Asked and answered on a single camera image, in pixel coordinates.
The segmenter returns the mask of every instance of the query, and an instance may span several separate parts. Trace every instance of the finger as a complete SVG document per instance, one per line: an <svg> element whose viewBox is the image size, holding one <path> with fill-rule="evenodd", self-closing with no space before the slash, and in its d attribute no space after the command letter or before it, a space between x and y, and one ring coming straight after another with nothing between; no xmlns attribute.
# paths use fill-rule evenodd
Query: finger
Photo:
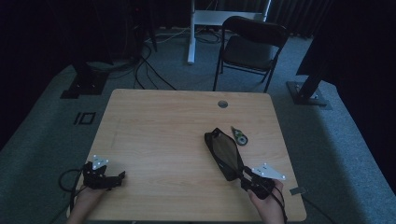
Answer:
<svg viewBox="0 0 396 224"><path fill-rule="evenodd" d="M247 194L251 202L257 207L260 204L261 199L259 199L251 189L247 190Z"/></svg>
<svg viewBox="0 0 396 224"><path fill-rule="evenodd" d="M276 187L277 189L279 189L280 191L282 191L282 189L283 189L283 183L280 182L280 181L277 180L277 179L274 179L274 182L275 182L275 187Z"/></svg>

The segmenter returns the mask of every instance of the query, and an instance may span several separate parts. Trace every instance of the metal base plate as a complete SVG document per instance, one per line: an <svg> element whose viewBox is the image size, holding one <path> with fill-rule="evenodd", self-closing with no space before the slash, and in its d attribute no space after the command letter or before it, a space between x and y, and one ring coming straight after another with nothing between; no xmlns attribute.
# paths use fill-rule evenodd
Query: metal base plate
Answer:
<svg viewBox="0 0 396 224"><path fill-rule="evenodd" d="M284 175L282 175L280 172L276 171L274 168L269 166L267 163L265 163L262 166L252 168L251 172L253 172L254 174L259 175L261 177L267 177L267 178L279 179L279 180L286 179L286 177Z"/></svg>
<svg viewBox="0 0 396 224"><path fill-rule="evenodd" d="M80 95L100 95L105 87L109 73L95 72L95 79L92 81L90 87L80 87L78 85L78 77L73 80L69 90L64 91L61 99L77 99Z"/></svg>
<svg viewBox="0 0 396 224"><path fill-rule="evenodd" d="M330 102L323 99L323 96L319 89L309 98L304 99L299 96L299 90L303 86L303 82L288 81L286 85L289 88L293 102L296 105L318 105L321 109L332 110Z"/></svg>
<svg viewBox="0 0 396 224"><path fill-rule="evenodd" d="M108 160L103 159L97 155L93 155L93 162L92 162L93 170L97 170L106 164L108 164Z"/></svg>

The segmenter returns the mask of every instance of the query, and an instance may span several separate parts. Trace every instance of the wooden table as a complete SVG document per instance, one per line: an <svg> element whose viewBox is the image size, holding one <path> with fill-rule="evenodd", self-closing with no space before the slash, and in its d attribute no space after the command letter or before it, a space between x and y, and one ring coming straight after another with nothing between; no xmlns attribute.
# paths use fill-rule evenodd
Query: wooden table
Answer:
<svg viewBox="0 0 396 224"><path fill-rule="evenodd" d="M228 107L220 108L218 101ZM109 159L106 175L126 171L122 186L105 194L93 220L260 220L239 180L228 182L212 158L204 133L243 131L244 164L267 162L286 176L289 221L306 217L271 98L263 93L115 90L88 161Z"/></svg>

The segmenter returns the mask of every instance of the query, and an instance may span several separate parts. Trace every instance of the dark background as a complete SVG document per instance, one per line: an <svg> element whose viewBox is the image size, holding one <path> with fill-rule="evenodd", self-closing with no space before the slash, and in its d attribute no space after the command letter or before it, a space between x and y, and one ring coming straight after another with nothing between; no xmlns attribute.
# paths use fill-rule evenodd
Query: dark background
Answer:
<svg viewBox="0 0 396 224"><path fill-rule="evenodd" d="M48 1L6 0L0 5L0 148L18 129L51 79L72 61L64 27L56 20ZM134 28L146 21L135 11L142 2L51 1L62 6L71 28L69 34L76 40L81 57L105 63L134 56L138 46ZM197 7L204 9L210 1L197 2ZM321 76L337 87L394 190L395 3L279 0L274 6L268 21L285 25L294 35L315 37L298 74ZM152 1L151 24L154 28L187 27L190 7L186 0ZM262 3L219 1L218 8L260 11ZM130 38L128 46L123 44L125 36Z"/></svg>

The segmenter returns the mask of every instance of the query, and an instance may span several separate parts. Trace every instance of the small black object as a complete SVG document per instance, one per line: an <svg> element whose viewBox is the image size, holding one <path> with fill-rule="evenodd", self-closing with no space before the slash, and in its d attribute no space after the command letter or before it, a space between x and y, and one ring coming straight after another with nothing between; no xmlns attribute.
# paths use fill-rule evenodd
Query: small black object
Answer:
<svg viewBox="0 0 396 224"><path fill-rule="evenodd" d="M237 130L231 126L231 131L233 131L233 138L235 139L236 144L242 147L248 143L247 136L244 135L241 130Z"/></svg>
<svg viewBox="0 0 396 224"><path fill-rule="evenodd" d="M295 195L295 194L305 194L305 193L307 193L308 192L308 190L306 189L306 188L304 188L304 187L297 187L297 188L295 188L295 189L291 189L290 190L290 194L291 195Z"/></svg>
<svg viewBox="0 0 396 224"><path fill-rule="evenodd" d="M91 189L112 189L121 186L125 178L125 171L118 176L105 176L106 166L97 170L92 169L92 162L88 161L82 169L84 185Z"/></svg>
<svg viewBox="0 0 396 224"><path fill-rule="evenodd" d="M260 199L271 194L275 186L274 180L256 175L245 166L238 147L230 136L216 128L212 133L205 133L205 142L228 181L239 178L241 188L246 191L251 189ZM250 180L244 177L244 173L251 177Z"/></svg>

